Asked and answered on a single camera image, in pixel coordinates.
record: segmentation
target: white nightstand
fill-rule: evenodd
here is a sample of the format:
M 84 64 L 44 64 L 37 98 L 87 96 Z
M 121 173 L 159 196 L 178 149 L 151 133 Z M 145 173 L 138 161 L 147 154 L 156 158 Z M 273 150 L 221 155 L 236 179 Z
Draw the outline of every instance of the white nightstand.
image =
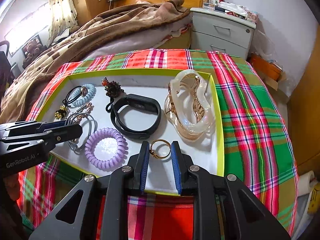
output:
M 191 8 L 191 11 L 191 49 L 217 50 L 247 58 L 255 23 L 210 9 Z

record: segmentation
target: brown blanket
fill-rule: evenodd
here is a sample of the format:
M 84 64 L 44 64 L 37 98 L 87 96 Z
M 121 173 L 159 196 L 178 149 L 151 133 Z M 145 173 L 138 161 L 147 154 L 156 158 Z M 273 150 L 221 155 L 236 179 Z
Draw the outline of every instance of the brown blanket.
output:
M 181 7 L 183 2 L 133 4 L 99 14 L 70 37 L 44 51 L 14 81 L 1 102 L 0 123 L 25 120 L 62 64 L 80 61 L 88 53 L 118 38 L 186 17 L 190 10 Z

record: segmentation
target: gold ring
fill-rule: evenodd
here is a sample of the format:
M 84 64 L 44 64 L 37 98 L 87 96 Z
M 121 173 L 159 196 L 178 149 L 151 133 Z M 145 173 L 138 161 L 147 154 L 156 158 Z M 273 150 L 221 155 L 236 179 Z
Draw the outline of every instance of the gold ring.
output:
M 161 157 L 161 156 L 159 156 L 158 154 L 156 154 L 156 153 L 154 152 L 154 150 L 152 149 L 152 146 L 153 146 L 153 144 L 154 144 L 155 142 L 164 142 L 164 143 L 169 147 L 169 149 L 170 149 L 169 153 L 168 153 L 166 156 L 164 156 L 164 157 Z M 170 143 L 167 142 L 166 140 L 157 139 L 157 140 L 154 140 L 154 141 L 151 143 L 151 145 L 150 145 L 150 154 L 151 154 L 153 157 L 155 157 L 156 159 L 165 159 L 166 157 L 168 157 L 168 156 L 170 155 L 170 153 L 171 153 L 171 145 L 170 145 Z

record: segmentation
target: black fitness tracker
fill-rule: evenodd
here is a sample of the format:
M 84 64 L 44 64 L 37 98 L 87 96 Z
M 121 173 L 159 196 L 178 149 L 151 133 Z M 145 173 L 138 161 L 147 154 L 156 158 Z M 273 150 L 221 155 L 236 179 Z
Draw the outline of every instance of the black fitness tracker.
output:
M 118 111 L 122 106 L 129 105 L 135 109 L 139 110 L 145 110 L 151 113 L 158 114 L 158 117 L 156 119 L 156 122 L 149 128 L 144 131 L 135 131 L 123 124 L 123 122 L 120 120 Z M 125 95 L 124 97 L 120 98 L 116 103 L 111 104 L 111 122 L 113 123 L 114 127 L 122 133 L 124 136 L 127 136 L 131 139 L 139 139 L 139 140 L 145 140 L 148 139 L 151 134 L 153 134 L 161 120 L 161 107 L 157 100 L 152 98 L 147 98 L 139 95 L 129 94 Z

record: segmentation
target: window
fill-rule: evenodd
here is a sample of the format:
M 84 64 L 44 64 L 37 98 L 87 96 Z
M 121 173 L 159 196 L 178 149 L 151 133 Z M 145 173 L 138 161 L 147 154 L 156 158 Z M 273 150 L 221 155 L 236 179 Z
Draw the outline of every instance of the window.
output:
M 24 17 L 4 38 L 9 41 L 11 56 L 15 54 L 32 36 L 49 25 L 51 19 L 49 4 L 40 6 L 35 12 Z

